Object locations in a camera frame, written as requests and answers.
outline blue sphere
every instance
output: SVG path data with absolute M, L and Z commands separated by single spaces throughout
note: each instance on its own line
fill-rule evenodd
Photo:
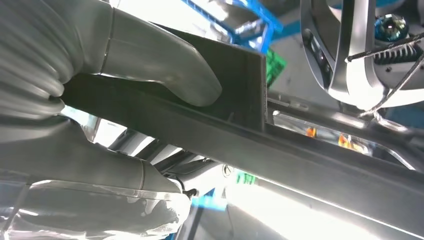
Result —
M 395 14 L 387 14 L 375 21 L 375 39 L 396 42 L 408 36 L 409 26 L 405 19 Z

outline blue metal frame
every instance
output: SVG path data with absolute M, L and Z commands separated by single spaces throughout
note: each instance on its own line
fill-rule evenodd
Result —
M 238 28 L 239 30 L 243 31 L 237 31 L 227 26 L 224 22 L 216 19 L 213 15 L 208 13 L 206 10 L 201 8 L 192 0 L 182 1 L 189 7 L 191 7 L 193 10 L 208 19 L 211 23 L 219 26 L 224 31 L 226 31 L 226 34 L 230 37 L 231 44 L 252 48 L 249 42 L 257 42 L 258 44 L 254 47 L 254 49 L 266 54 L 268 51 L 268 47 L 273 41 L 278 40 L 286 35 L 283 33 L 284 28 L 280 21 L 258 0 L 221 0 L 227 4 L 250 10 L 259 17 L 257 21 L 253 23 L 250 22 Z M 241 34 L 243 34 L 245 31 L 251 30 L 252 28 L 260 24 L 265 24 L 263 32 L 248 37 L 241 37 Z

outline screw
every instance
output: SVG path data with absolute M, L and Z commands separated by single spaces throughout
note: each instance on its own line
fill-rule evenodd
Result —
M 233 170 L 234 168 L 232 166 L 224 165 L 224 167 L 222 167 L 222 174 L 227 178 L 233 173 Z

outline cable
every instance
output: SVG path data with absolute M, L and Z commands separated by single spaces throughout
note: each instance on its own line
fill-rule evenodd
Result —
M 402 80 L 393 88 L 393 90 L 383 97 L 383 99 L 377 103 L 373 108 L 370 110 L 363 112 L 359 115 L 359 117 L 363 117 L 368 114 L 373 114 L 377 110 L 379 110 L 383 104 L 385 104 L 399 89 L 401 89 L 405 84 L 408 83 L 408 81 L 411 79 L 411 77 L 418 71 L 420 66 L 424 63 L 424 54 L 421 54 L 419 56 L 418 60 L 414 63 L 414 65 L 409 69 L 409 71 L 405 74 L 405 76 L 402 78 Z
M 363 59 L 363 58 L 374 56 L 374 55 L 379 54 L 379 53 L 391 51 L 393 49 L 400 48 L 400 47 L 402 47 L 403 45 L 406 45 L 406 44 L 416 43 L 416 42 L 420 41 L 421 39 L 424 39 L 424 32 L 422 32 L 418 35 L 415 35 L 413 37 L 408 37 L 408 38 L 399 40 L 397 42 L 391 43 L 391 44 L 386 45 L 386 46 L 376 47 L 376 48 L 369 50 L 369 51 L 364 51 L 364 52 L 360 52 L 360 53 L 348 56 L 346 58 L 345 62 L 350 63 L 350 62 L 352 62 L 352 60 Z

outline plastic wrap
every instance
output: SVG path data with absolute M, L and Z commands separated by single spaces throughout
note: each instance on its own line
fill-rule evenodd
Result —
M 190 210 L 181 193 L 32 178 L 0 170 L 1 240 L 163 239 Z

